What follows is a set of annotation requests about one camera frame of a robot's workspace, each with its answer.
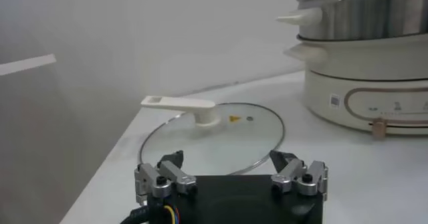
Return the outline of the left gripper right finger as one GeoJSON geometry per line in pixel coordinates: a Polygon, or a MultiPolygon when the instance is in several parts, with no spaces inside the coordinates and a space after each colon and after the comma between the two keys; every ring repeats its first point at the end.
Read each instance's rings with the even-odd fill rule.
{"type": "Polygon", "coordinates": [[[271,176],[272,191],[285,195],[292,191],[313,197],[321,194],[328,198],[328,167],[325,162],[314,160],[309,166],[295,154],[271,150],[270,159],[277,171],[271,176]]]}

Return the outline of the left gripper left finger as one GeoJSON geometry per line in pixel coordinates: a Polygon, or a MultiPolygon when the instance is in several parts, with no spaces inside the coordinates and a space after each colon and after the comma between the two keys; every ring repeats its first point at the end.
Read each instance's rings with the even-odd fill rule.
{"type": "Polygon", "coordinates": [[[194,197],[198,192],[197,178],[181,170],[184,152],[166,154],[152,166],[138,163],[134,170],[136,202],[143,205],[149,197],[166,199],[173,195],[194,197]]]}

